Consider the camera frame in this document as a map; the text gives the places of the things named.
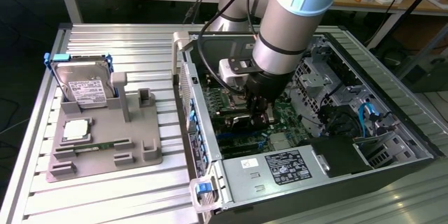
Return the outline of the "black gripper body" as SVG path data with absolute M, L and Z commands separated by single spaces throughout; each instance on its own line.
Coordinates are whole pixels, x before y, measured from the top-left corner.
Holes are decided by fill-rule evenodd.
M 265 71 L 252 72 L 245 82 L 245 93 L 261 97 L 268 103 L 273 103 L 285 90 L 292 79 L 292 72 L 287 74 L 272 74 Z

